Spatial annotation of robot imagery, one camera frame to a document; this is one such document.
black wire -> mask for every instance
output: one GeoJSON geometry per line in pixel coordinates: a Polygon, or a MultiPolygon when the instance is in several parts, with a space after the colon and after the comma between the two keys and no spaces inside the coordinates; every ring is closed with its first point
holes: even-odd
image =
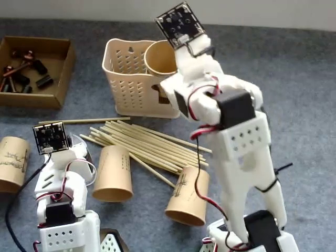
{"type": "Polygon", "coordinates": [[[23,189],[28,185],[28,183],[29,183],[30,181],[32,181],[32,179],[35,178],[36,175],[39,174],[39,173],[42,171],[42,169],[43,169],[44,167],[46,167],[46,165],[49,163],[50,159],[51,159],[51,154],[49,154],[49,158],[48,158],[47,162],[45,162],[39,169],[37,169],[37,170],[32,174],[32,176],[30,176],[30,177],[27,179],[27,181],[20,187],[19,191],[14,195],[14,197],[13,197],[12,200],[11,200],[11,202],[10,202],[9,205],[7,206],[7,210],[6,210],[6,214],[5,214],[5,222],[6,222],[6,226],[7,226],[7,229],[8,229],[8,231],[9,231],[9,233],[10,233],[10,235],[11,235],[11,237],[12,237],[14,243],[15,243],[16,246],[20,249],[21,252],[27,252],[27,251],[23,248],[23,246],[21,245],[21,243],[20,243],[19,240],[17,239],[17,237],[16,237],[16,235],[15,235],[13,229],[12,229],[12,226],[11,226],[11,224],[10,224],[10,222],[9,222],[9,214],[10,214],[10,212],[11,212],[13,206],[14,206],[14,203],[15,203],[15,201],[17,200],[19,194],[20,194],[20,193],[23,191],[23,189]]]}
{"type": "MultiPolygon", "coordinates": [[[[201,160],[200,160],[200,157],[199,157],[199,155],[200,155],[200,144],[199,144],[199,142],[198,142],[198,137],[196,137],[196,144],[197,144],[197,159],[198,159],[198,174],[197,174],[197,177],[196,177],[196,181],[195,181],[195,187],[196,187],[196,183],[197,183],[197,180],[198,180],[198,177],[200,176],[200,171],[201,171],[201,160]]],[[[225,214],[225,212],[219,207],[219,206],[216,206],[216,205],[214,205],[214,204],[212,204],[214,207],[216,207],[223,215],[224,215],[224,218],[228,221],[228,218],[227,218],[227,216],[226,216],[226,214],[225,214]]],[[[227,240],[228,240],[228,238],[229,238],[229,236],[230,236],[230,234],[231,234],[231,232],[229,231],[228,233],[227,233],[227,235],[226,235],[226,237],[225,237],[225,245],[226,245],[226,247],[228,248],[228,249],[230,249],[231,251],[248,251],[249,250],[249,245],[248,244],[245,244],[246,245],[246,248],[237,248],[237,249],[235,249],[235,248],[231,248],[230,246],[229,246],[229,244],[227,243],[227,240]]]]}

white robot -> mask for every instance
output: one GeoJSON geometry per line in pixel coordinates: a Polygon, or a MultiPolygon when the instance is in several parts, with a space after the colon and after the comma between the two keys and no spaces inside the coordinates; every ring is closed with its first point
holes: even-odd
{"type": "Polygon", "coordinates": [[[100,219],[86,210],[87,186],[97,175],[85,142],[66,137],[61,122],[33,127],[39,154],[47,165],[41,171],[35,195],[38,204],[40,242],[43,252],[120,252],[109,234],[100,242],[100,219]]]}
{"type": "Polygon", "coordinates": [[[189,121],[206,125],[219,182],[223,187],[224,221],[208,226],[216,251],[298,252],[287,221],[281,186],[270,156],[270,131],[261,112],[260,89],[225,75],[213,58],[210,38],[186,2],[156,19],[175,50],[178,72],[161,82],[171,105],[189,121]],[[244,218],[247,192],[255,187],[266,209],[244,218]]]}

hole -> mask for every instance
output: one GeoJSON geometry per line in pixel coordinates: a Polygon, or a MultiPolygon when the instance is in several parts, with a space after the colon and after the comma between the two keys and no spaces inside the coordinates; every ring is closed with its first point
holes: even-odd
{"type": "Polygon", "coordinates": [[[46,177],[46,178],[44,179],[44,181],[47,181],[47,180],[51,179],[53,176],[54,176],[54,175],[52,174],[52,175],[50,175],[49,177],[46,177]]]}
{"type": "Polygon", "coordinates": [[[44,188],[46,188],[46,187],[50,186],[51,184],[52,184],[52,182],[51,182],[51,181],[49,181],[47,184],[45,184],[44,186],[42,186],[42,189],[44,189],[44,188]]]}

screw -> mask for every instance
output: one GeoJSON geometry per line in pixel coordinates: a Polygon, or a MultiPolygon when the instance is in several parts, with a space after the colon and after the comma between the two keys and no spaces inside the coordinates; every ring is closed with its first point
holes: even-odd
{"type": "Polygon", "coordinates": [[[3,78],[3,80],[1,81],[0,92],[2,91],[2,89],[3,89],[4,86],[5,86],[6,80],[7,80],[7,78],[3,78]]]}
{"type": "Polygon", "coordinates": [[[14,84],[14,82],[13,82],[12,77],[9,76],[8,78],[9,78],[9,84],[10,84],[10,87],[11,87],[11,89],[12,89],[12,92],[13,92],[13,93],[18,93],[17,90],[16,90],[16,88],[15,88],[15,84],[14,84]]]}
{"type": "Polygon", "coordinates": [[[12,75],[12,74],[14,74],[14,73],[16,73],[16,72],[18,72],[18,71],[26,68],[26,67],[29,67],[31,64],[32,64],[31,62],[26,62],[23,65],[21,65],[21,66],[19,66],[17,68],[14,68],[13,70],[8,71],[7,73],[4,73],[3,77],[8,77],[8,76],[10,76],[10,75],[12,75]]]}

white wall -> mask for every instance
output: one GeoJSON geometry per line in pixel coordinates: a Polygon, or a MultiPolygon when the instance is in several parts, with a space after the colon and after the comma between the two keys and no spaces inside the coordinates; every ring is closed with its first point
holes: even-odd
{"type": "MultiPolygon", "coordinates": [[[[152,22],[182,0],[0,0],[0,17],[152,22]]],[[[203,24],[336,31],[336,0],[189,0],[203,24]]]]}

